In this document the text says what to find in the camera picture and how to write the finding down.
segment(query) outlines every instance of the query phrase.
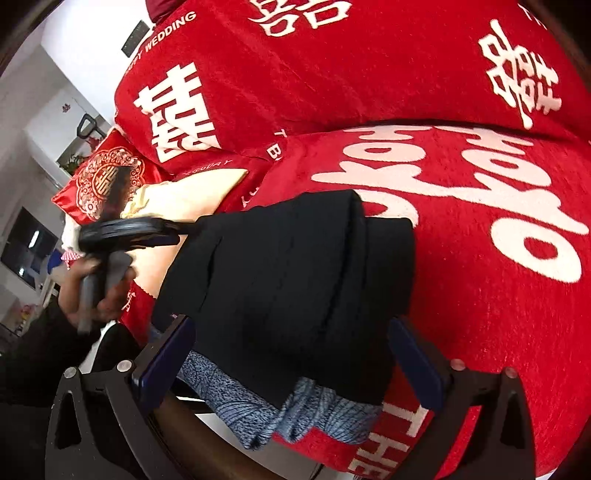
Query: red fabric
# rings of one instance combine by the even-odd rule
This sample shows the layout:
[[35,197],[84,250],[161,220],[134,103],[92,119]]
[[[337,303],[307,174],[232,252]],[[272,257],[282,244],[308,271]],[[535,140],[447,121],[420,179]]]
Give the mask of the red fabric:
[[138,151],[117,130],[112,130],[90,158],[51,201],[84,225],[98,220],[115,175],[115,167],[133,166],[129,197],[145,184],[160,183],[171,177]]
[[136,282],[131,283],[127,293],[127,304],[123,307],[119,321],[127,327],[141,346],[148,343],[148,328],[155,302],[156,300],[138,287]]
[[69,270],[72,264],[81,257],[82,255],[74,252],[73,250],[66,250],[61,256],[61,260],[66,264]]
[[150,19],[155,24],[159,24],[180,7],[185,0],[146,0],[146,7]]
[[173,173],[216,147],[264,145],[258,154],[276,159],[283,135],[394,118],[591,139],[589,93],[515,0],[187,0],[140,48],[115,101],[132,143]]
[[[411,218],[412,321],[470,368],[516,367],[535,429],[537,473],[554,469],[591,413],[591,148],[430,126],[302,135],[282,148],[248,208],[355,188],[371,215]],[[400,409],[410,415],[419,405],[399,375],[385,403],[356,452],[317,431],[292,448],[337,470],[383,478],[406,455],[391,441],[412,447],[429,418],[415,423],[418,436],[408,434]],[[474,419],[441,474],[457,464]]]

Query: black cloth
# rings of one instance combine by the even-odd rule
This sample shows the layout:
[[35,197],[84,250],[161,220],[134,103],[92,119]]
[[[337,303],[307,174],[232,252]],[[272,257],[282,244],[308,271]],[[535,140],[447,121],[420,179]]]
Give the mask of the black cloth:
[[[14,348],[0,356],[2,480],[45,478],[47,429],[61,376],[66,368],[82,363],[99,336],[98,325],[89,335],[79,336],[52,301]],[[117,324],[105,334],[93,371],[110,369],[138,353],[127,328]]]
[[300,377],[380,405],[390,318],[408,310],[408,219],[366,219],[353,190],[307,193],[197,221],[152,314],[195,321],[194,350],[276,408]]

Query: black device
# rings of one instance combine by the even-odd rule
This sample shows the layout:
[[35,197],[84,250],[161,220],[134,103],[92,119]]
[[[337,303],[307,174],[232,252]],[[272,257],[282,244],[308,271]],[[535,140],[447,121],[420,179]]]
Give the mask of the black device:
[[178,245],[180,235],[195,230],[194,223],[172,222],[161,218],[121,219],[129,196],[130,167],[118,167],[99,219],[80,227],[78,245],[82,252],[99,260],[95,271],[82,281],[81,319],[78,332],[92,328],[93,311],[106,292],[123,279],[132,259],[125,252],[137,248]]

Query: window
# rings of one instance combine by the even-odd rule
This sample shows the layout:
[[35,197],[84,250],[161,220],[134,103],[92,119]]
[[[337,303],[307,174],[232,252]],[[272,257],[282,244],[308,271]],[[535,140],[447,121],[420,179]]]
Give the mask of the window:
[[1,261],[30,287],[41,273],[41,263],[56,247],[57,237],[24,208],[18,214]]

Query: red blanket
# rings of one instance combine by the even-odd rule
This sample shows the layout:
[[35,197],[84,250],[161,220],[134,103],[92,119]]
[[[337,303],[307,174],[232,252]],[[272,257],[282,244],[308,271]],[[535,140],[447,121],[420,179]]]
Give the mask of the red blanket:
[[[482,128],[398,125],[289,137],[283,149],[247,208],[354,188],[369,215],[410,218],[411,319],[448,358],[490,372],[516,367],[537,472],[554,469],[591,413],[591,148]],[[128,318],[142,331],[154,301],[139,289],[133,295]],[[397,372],[364,445],[313,430],[291,447],[338,470],[385,478],[429,418]],[[457,464],[474,421],[442,474]]]

